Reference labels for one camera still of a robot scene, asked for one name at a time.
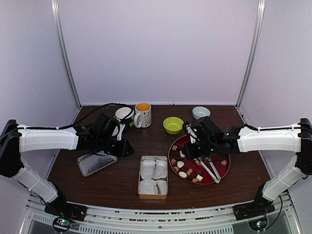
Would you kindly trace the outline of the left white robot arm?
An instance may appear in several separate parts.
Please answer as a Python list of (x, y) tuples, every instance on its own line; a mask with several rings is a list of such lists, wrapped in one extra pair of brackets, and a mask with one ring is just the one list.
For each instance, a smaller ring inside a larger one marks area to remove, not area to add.
[(103, 152), (106, 155), (127, 157), (135, 151), (122, 134), (125, 124), (115, 119), (87, 126), (35, 127), (19, 125), (14, 119), (7, 122), (0, 136), (0, 174), (12, 178), (36, 193), (59, 216), (70, 212), (70, 205), (60, 189), (41, 178), (21, 159), (21, 154), (35, 151), (68, 150)]

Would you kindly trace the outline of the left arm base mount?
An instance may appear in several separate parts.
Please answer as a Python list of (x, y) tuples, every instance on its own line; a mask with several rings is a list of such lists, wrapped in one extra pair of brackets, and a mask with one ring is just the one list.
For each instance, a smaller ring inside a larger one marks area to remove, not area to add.
[(84, 221), (87, 207), (68, 203), (67, 210), (57, 211), (51, 204), (46, 204), (44, 211), (56, 216), (52, 221), (52, 227), (57, 233), (69, 231), (76, 221)]

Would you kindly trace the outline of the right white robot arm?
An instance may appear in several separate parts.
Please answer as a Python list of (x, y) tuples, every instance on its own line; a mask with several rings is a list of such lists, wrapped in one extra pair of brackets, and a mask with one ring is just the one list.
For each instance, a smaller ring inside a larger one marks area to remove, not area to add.
[(250, 204), (254, 215), (262, 214), (281, 193), (312, 174), (312, 123), (307, 118), (286, 126), (253, 127), (244, 124), (222, 131), (210, 117), (201, 117), (193, 123), (183, 123), (182, 128), (190, 140), (183, 149), (187, 159), (256, 151), (294, 153), (278, 175), (259, 187)]

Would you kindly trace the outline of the bear print tin lid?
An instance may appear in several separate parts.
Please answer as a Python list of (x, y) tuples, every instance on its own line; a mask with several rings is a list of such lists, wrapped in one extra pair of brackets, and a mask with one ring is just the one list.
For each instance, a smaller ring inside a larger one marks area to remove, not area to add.
[(116, 156), (108, 155), (103, 151), (88, 153), (77, 159), (78, 167), (84, 177), (87, 177), (115, 162), (117, 162)]

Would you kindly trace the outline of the metal serving tongs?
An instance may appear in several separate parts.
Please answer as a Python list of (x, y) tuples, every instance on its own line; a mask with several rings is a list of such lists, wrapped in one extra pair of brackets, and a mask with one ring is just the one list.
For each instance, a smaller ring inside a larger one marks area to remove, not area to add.
[(215, 183), (220, 183), (221, 176), (210, 156), (196, 158), (195, 164), (200, 168), (201, 174), (205, 171)]

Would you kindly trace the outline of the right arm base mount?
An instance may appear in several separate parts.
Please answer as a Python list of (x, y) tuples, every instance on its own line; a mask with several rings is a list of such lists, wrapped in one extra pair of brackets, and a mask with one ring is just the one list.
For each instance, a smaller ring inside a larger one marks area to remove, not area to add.
[(233, 206), (234, 215), (237, 221), (247, 220), (252, 231), (265, 231), (269, 226), (268, 213), (274, 212), (274, 205), (265, 207), (256, 205), (254, 202)]

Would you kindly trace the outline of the round red tray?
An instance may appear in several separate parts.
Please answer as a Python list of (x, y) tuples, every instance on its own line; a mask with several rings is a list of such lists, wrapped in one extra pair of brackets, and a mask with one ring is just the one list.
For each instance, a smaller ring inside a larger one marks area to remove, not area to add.
[(181, 136), (171, 144), (168, 159), (173, 172), (184, 181), (195, 185), (209, 185), (223, 179), (230, 169), (230, 156), (212, 154), (209, 157), (188, 160), (182, 149), (189, 141), (187, 136)]

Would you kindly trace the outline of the beige tin box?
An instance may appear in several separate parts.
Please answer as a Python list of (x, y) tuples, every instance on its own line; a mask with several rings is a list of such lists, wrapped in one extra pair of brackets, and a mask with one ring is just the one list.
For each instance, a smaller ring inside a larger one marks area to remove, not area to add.
[(140, 199), (165, 200), (168, 195), (168, 160), (166, 156), (142, 156), (137, 193)]

